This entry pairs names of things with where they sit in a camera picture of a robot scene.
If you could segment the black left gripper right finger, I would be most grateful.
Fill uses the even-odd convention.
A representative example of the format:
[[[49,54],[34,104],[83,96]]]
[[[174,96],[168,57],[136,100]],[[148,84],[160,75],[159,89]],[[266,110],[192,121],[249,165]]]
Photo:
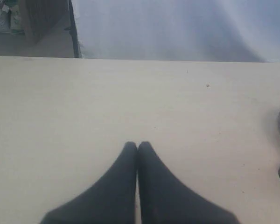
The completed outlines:
[[[140,143],[137,157],[142,223],[239,223],[234,214],[204,199],[176,178],[150,142]]]

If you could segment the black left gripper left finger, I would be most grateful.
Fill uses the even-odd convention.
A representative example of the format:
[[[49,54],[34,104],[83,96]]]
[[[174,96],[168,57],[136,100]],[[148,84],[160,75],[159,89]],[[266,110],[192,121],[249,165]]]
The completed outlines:
[[[43,224],[133,224],[137,147],[127,142],[106,173],[85,192],[48,212]]]

